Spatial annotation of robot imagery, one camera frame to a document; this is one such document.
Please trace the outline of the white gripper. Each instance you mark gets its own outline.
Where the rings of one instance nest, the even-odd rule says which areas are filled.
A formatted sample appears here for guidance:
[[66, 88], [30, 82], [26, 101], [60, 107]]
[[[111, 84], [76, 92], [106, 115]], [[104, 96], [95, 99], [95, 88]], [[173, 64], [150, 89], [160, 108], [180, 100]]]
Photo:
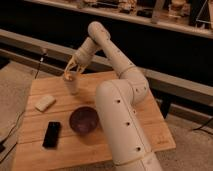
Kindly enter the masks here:
[[82, 74], [88, 65], [88, 56], [84, 54], [74, 54], [64, 69], [64, 75], [69, 76], [70, 70], [77, 67], [76, 72]]

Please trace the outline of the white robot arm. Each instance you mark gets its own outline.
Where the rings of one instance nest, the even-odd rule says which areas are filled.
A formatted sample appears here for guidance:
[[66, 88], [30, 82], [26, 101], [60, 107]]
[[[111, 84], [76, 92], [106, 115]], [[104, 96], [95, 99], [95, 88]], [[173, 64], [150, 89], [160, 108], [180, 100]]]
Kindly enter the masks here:
[[163, 171], [133, 105], [144, 100], [149, 83], [138, 67], [111, 41], [105, 27], [93, 21], [88, 37], [68, 62], [64, 77], [73, 81], [103, 51], [117, 77], [99, 84], [95, 106], [116, 171]]

